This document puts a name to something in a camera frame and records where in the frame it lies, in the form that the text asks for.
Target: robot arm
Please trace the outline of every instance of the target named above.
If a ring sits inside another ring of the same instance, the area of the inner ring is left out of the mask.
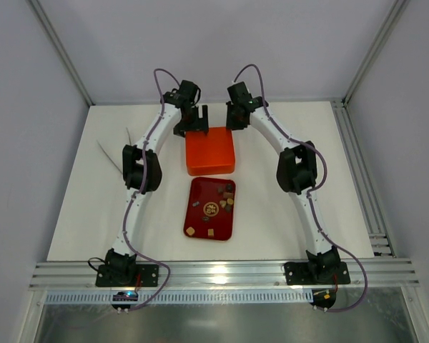
[[[165,93],[162,109],[146,133],[133,146],[126,145],[123,148],[122,174],[127,186],[124,213],[127,213],[132,197],[134,201],[127,215],[124,215],[125,227],[123,228],[121,223],[112,248],[102,260],[104,264],[98,268],[96,280],[98,287],[134,285],[137,257],[125,242],[124,231],[129,240],[132,240],[141,227],[149,198],[162,180],[158,155],[171,130],[175,135],[183,137],[187,131],[208,132],[207,107],[202,107],[202,115],[199,116],[199,109],[195,103],[199,92],[200,88],[196,84],[183,80],[179,89]],[[146,173],[144,173],[143,158],[146,158]]]
[[[123,176],[126,182],[128,190],[126,191],[126,208],[133,194],[140,188],[142,183],[142,165],[137,165],[137,162],[142,158],[142,148],[147,142],[146,152],[147,165],[149,168],[150,178],[146,187],[147,191],[154,191],[160,184],[162,179],[162,171],[160,170],[159,161],[157,159],[160,149],[164,144],[165,139],[169,133],[181,120],[181,111],[175,105],[164,104],[164,112],[160,115],[161,111],[157,114],[156,118],[148,128],[142,138],[137,141],[133,146],[126,145],[123,150]],[[126,228],[129,239],[133,240],[135,232],[141,227],[141,220],[144,216],[144,210],[146,205],[151,198],[152,192],[145,192],[138,194],[134,200],[134,204],[131,207],[127,216]],[[129,247],[124,241],[122,234],[122,225],[120,226],[117,238],[113,243],[112,248],[118,254],[131,254]]]
[[[275,124],[277,124],[280,129],[288,136],[292,136],[276,119],[270,109],[268,111],[270,116],[273,117]],[[267,117],[263,107],[256,109],[250,114],[250,123],[252,127],[258,130],[266,138],[266,140],[268,140],[268,142],[270,143],[270,145],[273,146],[278,155],[281,155],[281,153],[286,151],[286,149],[289,149],[291,151],[293,149],[294,151],[299,149],[299,144],[293,143],[284,138],[282,133]],[[315,220],[313,219],[310,203],[306,197],[306,194],[302,192],[300,192],[299,194],[296,192],[288,192],[288,194],[290,195],[297,208],[297,212],[302,222],[302,226],[304,227],[305,241],[308,252],[313,255],[317,255],[319,253],[325,253],[330,251],[332,249],[332,245],[329,244],[318,232],[318,228],[316,226]],[[318,218],[320,218],[320,223],[321,225],[323,225],[315,193],[313,193],[312,195],[312,200],[315,203],[315,211],[317,213]]]
[[[314,146],[313,143],[307,141],[307,146],[304,146],[290,141],[288,137],[295,141],[300,140],[281,125],[270,109],[267,108],[268,113],[265,111],[262,97],[252,98],[244,82],[232,85],[227,91],[231,101],[227,103],[226,127],[236,130],[244,129],[248,125],[253,126],[268,140],[279,155],[278,184],[293,200],[305,232],[309,261],[304,267],[297,266],[299,273],[308,276],[309,284],[332,284],[332,278],[340,271],[343,262],[340,261],[337,248],[319,232],[310,200],[307,198],[306,190],[316,185],[317,177],[316,156],[314,151],[307,147],[308,145]],[[324,225],[315,192],[312,193],[312,203],[318,221]],[[299,278],[295,284],[303,284],[302,280],[303,278]],[[293,284],[289,278],[287,281],[288,284]]]

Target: cable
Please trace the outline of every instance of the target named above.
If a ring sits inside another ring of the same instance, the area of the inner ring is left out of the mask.
[[[161,112],[159,115],[158,120],[156,120],[156,122],[154,123],[154,125],[152,126],[152,128],[149,130],[148,134],[146,135],[146,138],[143,142],[143,147],[142,147],[142,159],[143,159],[143,179],[142,179],[142,184],[140,185],[140,188],[138,191],[135,191],[134,193],[132,193],[132,196],[130,197],[130,201],[129,201],[129,205],[126,208],[126,211],[124,213],[124,219],[122,221],[122,235],[124,236],[124,241],[126,242],[126,245],[129,247],[129,249],[136,254],[137,256],[140,256],[143,259],[146,259],[147,261],[150,261],[152,263],[157,264],[160,267],[163,267],[167,270],[167,275],[165,277],[164,282],[162,282],[162,284],[160,285],[159,289],[152,295],[150,296],[146,301],[142,302],[141,304],[132,307],[129,309],[129,312],[131,311],[136,311],[138,309],[141,309],[143,307],[145,307],[148,303],[150,303],[155,297],[157,297],[157,295],[164,289],[164,287],[167,285],[167,282],[169,281],[170,278],[170,274],[171,274],[171,270],[170,267],[165,264],[164,262],[160,262],[157,261],[155,259],[152,259],[151,257],[148,257],[146,255],[143,255],[142,253],[138,252],[130,243],[129,238],[127,237],[127,229],[126,229],[126,225],[127,225],[127,217],[129,216],[129,212],[130,209],[132,208],[132,205],[134,203],[134,200],[137,198],[138,194],[141,194],[144,191],[144,187],[146,184],[146,179],[147,179],[147,160],[146,160],[146,146],[149,143],[149,139],[152,135],[152,133],[154,132],[154,130],[157,128],[157,126],[159,125],[160,121],[162,120],[162,117],[164,116],[164,111],[165,111],[165,101],[164,101],[164,94],[162,93],[162,90],[160,88],[159,85],[159,79],[157,78],[157,72],[158,71],[163,71],[164,73],[169,74],[178,84],[179,86],[179,82],[178,80],[172,75],[172,73],[170,73],[169,71],[165,70],[165,69],[155,69],[154,70],[154,80],[156,81],[156,86],[157,86],[157,91],[159,92],[159,96],[160,96],[160,102],[161,102]]]
[[[273,124],[273,126],[279,131],[279,133],[281,133],[281,135],[284,136],[284,138],[286,138],[288,141],[291,141],[293,143],[296,144],[300,144],[302,146],[304,146],[305,148],[313,151],[321,160],[322,162],[322,169],[323,169],[323,173],[322,173],[322,180],[319,184],[315,185],[313,188],[309,189],[307,191],[307,199],[310,203],[310,208],[312,211],[312,215],[313,215],[313,219],[315,220],[315,224],[316,227],[318,229],[318,232],[334,247],[340,249],[341,251],[343,251],[344,253],[348,254],[350,257],[352,257],[352,259],[355,260],[355,262],[359,265],[359,268],[361,270],[361,272],[363,273],[364,276],[364,290],[363,293],[361,294],[360,298],[354,303],[351,304],[348,307],[342,308],[342,309],[323,309],[322,307],[318,307],[318,309],[321,309],[322,311],[325,312],[344,312],[344,311],[348,311],[350,309],[354,309],[357,305],[359,305],[361,302],[363,302],[364,298],[367,295],[367,290],[368,290],[368,278],[367,278],[367,273],[365,272],[365,268],[363,266],[363,264],[361,263],[361,261],[351,252],[349,252],[348,250],[346,250],[345,248],[341,247],[340,245],[336,244],[333,240],[331,240],[331,238],[329,238],[329,236],[325,233],[324,229],[321,227],[319,221],[317,220],[317,215],[316,215],[316,211],[315,211],[315,205],[313,204],[313,200],[312,200],[312,192],[317,191],[318,189],[320,189],[324,183],[327,180],[327,163],[325,161],[324,156],[313,146],[305,143],[304,141],[299,141],[298,139],[294,139],[292,138],[290,135],[286,134],[286,132],[284,132],[280,125],[277,124],[277,122],[273,119],[273,116],[270,115],[269,110],[267,108],[267,103],[265,101],[265,91],[264,91],[264,81],[262,79],[262,75],[261,72],[259,70],[259,68],[257,67],[256,64],[248,64],[247,66],[243,67],[242,70],[240,70],[240,72],[237,74],[237,76],[234,79],[234,82],[237,82],[239,76],[245,71],[245,69],[248,68],[254,68],[256,69],[257,72],[257,76],[259,77],[259,83],[260,83],[260,92],[261,92],[261,96],[262,96],[262,106],[264,107],[264,111],[267,115],[267,118],[270,120],[270,122]]]
[[[135,284],[135,294],[138,296],[138,290],[142,288],[142,275],[138,274],[137,283]]]
[[[200,97],[202,96],[202,90],[197,86],[197,100],[194,103],[194,106],[197,105],[200,101]]]
[[[91,263],[91,259],[97,259],[97,260],[99,260],[100,262],[102,262],[103,264],[107,264],[106,262],[105,262],[105,260],[104,259],[101,259],[100,257],[91,257],[90,259],[88,259],[87,260],[87,264],[89,265],[89,267],[91,267],[93,270],[95,270],[97,273],[99,272],[99,270],[96,268],[96,267],[94,267],[93,265],[92,265],[92,263]]]

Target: red tray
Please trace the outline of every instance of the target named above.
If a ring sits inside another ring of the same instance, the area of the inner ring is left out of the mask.
[[[209,177],[193,179],[183,227],[184,234],[191,238],[227,241],[232,236],[235,189],[232,180]]]

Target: gray wall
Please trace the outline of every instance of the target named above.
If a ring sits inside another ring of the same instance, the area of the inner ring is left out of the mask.
[[[411,1],[350,113],[399,254],[429,299],[429,0]]]
[[[393,0],[41,3],[98,104],[155,103],[156,67],[198,83],[203,101],[224,101],[252,62],[269,100],[341,97]],[[257,77],[248,75],[258,94]]]
[[[0,343],[46,257],[86,115],[26,2],[0,0]]]

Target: white platform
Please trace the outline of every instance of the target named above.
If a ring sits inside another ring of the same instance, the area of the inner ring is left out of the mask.
[[[302,140],[312,140],[327,159],[327,184],[318,193],[326,231],[356,256],[373,257],[330,102],[270,106],[285,127]],[[159,105],[91,107],[48,261],[104,257],[122,223],[126,199],[122,175],[97,141],[122,168],[122,148],[128,143],[126,127],[135,142],[159,109]],[[210,126],[224,126],[225,116],[225,104],[209,104]],[[132,242],[139,251],[174,261],[306,259],[297,211],[275,178],[275,151],[252,127],[234,131],[233,136],[235,172],[219,176],[237,184],[232,238],[216,242],[183,234],[192,177],[186,171],[184,139],[171,135],[159,155],[162,183],[148,203],[144,229]],[[321,175],[321,164],[318,169]]]

